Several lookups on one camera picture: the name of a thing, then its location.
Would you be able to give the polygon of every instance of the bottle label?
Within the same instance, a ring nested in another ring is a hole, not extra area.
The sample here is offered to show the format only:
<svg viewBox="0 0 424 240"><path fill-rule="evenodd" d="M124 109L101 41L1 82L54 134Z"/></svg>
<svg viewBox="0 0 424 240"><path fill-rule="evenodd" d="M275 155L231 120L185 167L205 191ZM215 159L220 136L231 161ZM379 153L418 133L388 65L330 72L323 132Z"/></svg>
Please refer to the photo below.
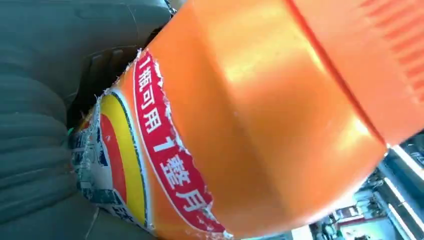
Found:
<svg viewBox="0 0 424 240"><path fill-rule="evenodd" d="M173 124L159 64L144 51L134 64L136 119L154 173L169 202L193 228L223 233L211 213L212 195Z"/></svg>

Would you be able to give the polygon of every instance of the gray car seat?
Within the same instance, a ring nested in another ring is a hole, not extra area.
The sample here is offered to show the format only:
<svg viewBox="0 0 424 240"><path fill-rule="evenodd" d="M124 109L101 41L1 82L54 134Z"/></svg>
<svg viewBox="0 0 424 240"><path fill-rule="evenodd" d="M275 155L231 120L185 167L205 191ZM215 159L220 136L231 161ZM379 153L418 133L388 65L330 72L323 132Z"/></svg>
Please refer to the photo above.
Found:
<svg viewBox="0 0 424 240"><path fill-rule="evenodd" d="M0 0L1 239L151 239L77 192L67 125L171 16L165 0Z"/></svg>

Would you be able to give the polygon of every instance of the red label band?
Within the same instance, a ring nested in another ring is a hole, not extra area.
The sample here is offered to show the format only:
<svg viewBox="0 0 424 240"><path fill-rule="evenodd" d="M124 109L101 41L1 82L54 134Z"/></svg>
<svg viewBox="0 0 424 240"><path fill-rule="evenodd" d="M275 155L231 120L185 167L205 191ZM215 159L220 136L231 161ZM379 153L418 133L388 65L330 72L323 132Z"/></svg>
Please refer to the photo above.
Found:
<svg viewBox="0 0 424 240"><path fill-rule="evenodd" d="M165 194L186 223L199 230L223 233L225 228L210 213L207 191L193 157L177 142L168 99L162 90L159 65L148 50L134 66L136 117L149 161Z"/></svg>

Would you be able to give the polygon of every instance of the plastic bottle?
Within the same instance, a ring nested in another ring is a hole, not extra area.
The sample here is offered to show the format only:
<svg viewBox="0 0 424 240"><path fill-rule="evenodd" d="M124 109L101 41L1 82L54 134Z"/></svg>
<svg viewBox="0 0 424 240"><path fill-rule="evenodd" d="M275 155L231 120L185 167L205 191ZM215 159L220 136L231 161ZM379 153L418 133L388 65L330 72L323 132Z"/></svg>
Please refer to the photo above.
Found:
<svg viewBox="0 0 424 240"><path fill-rule="evenodd" d="M75 133L79 187L164 239L319 220L424 127L423 12L188 0Z"/></svg>

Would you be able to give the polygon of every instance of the fluorescent light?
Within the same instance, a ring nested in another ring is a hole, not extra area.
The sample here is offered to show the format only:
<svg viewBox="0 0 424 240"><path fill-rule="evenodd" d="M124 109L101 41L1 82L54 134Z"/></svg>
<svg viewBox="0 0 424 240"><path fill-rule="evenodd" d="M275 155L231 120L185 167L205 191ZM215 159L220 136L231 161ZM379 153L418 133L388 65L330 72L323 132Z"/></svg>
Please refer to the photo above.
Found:
<svg viewBox="0 0 424 240"><path fill-rule="evenodd" d="M388 179L387 177L384 178L385 183L388 185L388 187L391 189L391 191L394 193L394 195L399 199L399 201L403 204L405 209L408 211L408 213L411 215L413 220L416 222L416 224L421 228L421 230L424 232L424 222L420 219L420 217L415 213L415 211L412 209L412 207L405 201L404 197L401 195L401 193L398 191L398 189L395 187L392 181Z"/></svg>
<svg viewBox="0 0 424 240"><path fill-rule="evenodd" d="M388 205L388 209L390 209L391 213L394 215L396 220L399 222L400 226L402 226L402 229L408 235L410 240L417 240L415 238L415 236L412 234L411 230L407 227L405 222L402 220L401 216L399 216L398 212L395 210L395 208L391 204Z"/></svg>
<svg viewBox="0 0 424 240"><path fill-rule="evenodd" d="M405 198L401 195L401 193L398 191L398 189L395 187L392 181L388 179L387 177L384 178L385 183L388 185L388 187L391 189L391 191L394 193L394 195L399 199L401 203L405 202Z"/></svg>
<svg viewBox="0 0 424 240"><path fill-rule="evenodd" d="M391 149L424 181L423 168L403 148L399 145L394 145Z"/></svg>
<svg viewBox="0 0 424 240"><path fill-rule="evenodd" d="M411 215L413 220L416 222L416 224L421 228L421 230L424 232L424 222L420 219L420 217L415 213L415 211L412 209L412 207L407 203L404 202L403 206L406 208L408 213Z"/></svg>

